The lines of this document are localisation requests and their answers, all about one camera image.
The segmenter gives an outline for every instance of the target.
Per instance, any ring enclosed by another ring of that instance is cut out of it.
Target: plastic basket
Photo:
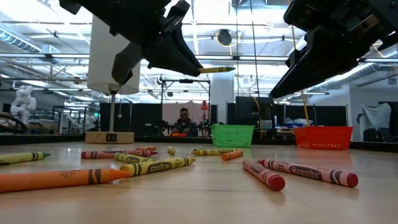
[[[309,149],[349,149],[353,127],[295,128],[297,146]]]
[[[254,126],[214,124],[213,144],[217,147],[250,147]]]

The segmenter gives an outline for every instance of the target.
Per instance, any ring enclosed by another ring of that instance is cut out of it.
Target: person
[[[188,137],[197,137],[198,136],[198,128],[197,124],[193,123],[189,118],[188,109],[182,108],[180,109],[180,119],[174,123],[173,133],[184,133],[187,134]]]

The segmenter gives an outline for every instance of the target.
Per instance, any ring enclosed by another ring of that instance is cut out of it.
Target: red basket
[[[353,127],[295,128],[297,146],[309,149],[349,149]]]

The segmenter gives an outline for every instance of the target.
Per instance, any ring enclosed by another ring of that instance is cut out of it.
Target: white cloth
[[[387,103],[377,106],[361,105],[361,111],[357,118],[361,141],[363,141],[363,132],[369,128],[376,130],[379,128],[389,128],[390,116],[391,107]]]

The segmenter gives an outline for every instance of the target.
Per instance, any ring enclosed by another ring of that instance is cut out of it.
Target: humanoid robot
[[[36,109],[36,99],[32,97],[32,92],[32,86],[20,86],[11,104],[11,116],[19,118],[24,124],[29,124],[30,111]]]

